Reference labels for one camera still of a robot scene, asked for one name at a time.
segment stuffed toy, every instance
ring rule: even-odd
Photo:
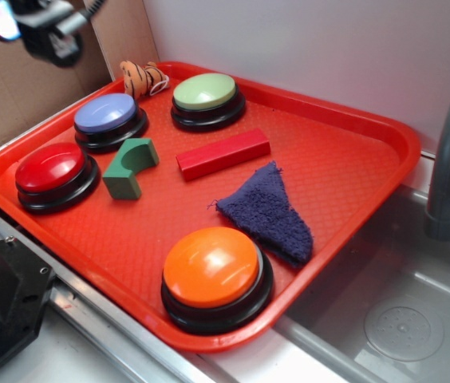
[[[141,67],[131,61],[122,61],[120,68],[124,72],[124,92],[135,100],[152,96],[168,86],[168,76],[154,62]]]

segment sink drain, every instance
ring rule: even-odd
[[[435,312],[410,298],[376,304],[365,318],[365,333],[380,353],[398,361],[420,361],[441,346],[443,324]]]

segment blue towel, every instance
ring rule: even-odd
[[[219,200],[216,210],[292,266],[301,267],[310,260],[314,240],[291,207],[281,169],[274,161],[255,171],[234,194]]]

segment green block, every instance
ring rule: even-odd
[[[139,199],[142,191],[136,174],[156,166],[160,158],[150,138],[129,138],[120,146],[103,175],[108,192],[114,199]]]

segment red tray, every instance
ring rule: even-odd
[[[83,203],[52,215],[31,215],[19,204],[17,166],[47,144],[73,141],[73,117],[88,100],[124,91],[105,86],[0,152],[0,207],[76,272],[169,345],[192,352],[230,349],[269,329],[357,229],[413,169],[420,143],[406,125],[381,116],[235,78],[247,99],[244,116],[209,133],[176,129],[172,92],[182,80],[208,69],[178,62],[159,64],[171,88],[140,100],[160,164],[137,174],[142,196],[114,200],[101,182]],[[176,155],[261,128],[271,154],[185,182]],[[115,153],[94,155],[101,171]],[[216,336],[173,326],[160,299],[166,254],[186,234],[230,224],[210,207],[235,192],[254,172],[275,160],[283,169],[289,200],[314,236],[313,258],[296,270],[268,254],[274,268],[271,304],[250,324]]]

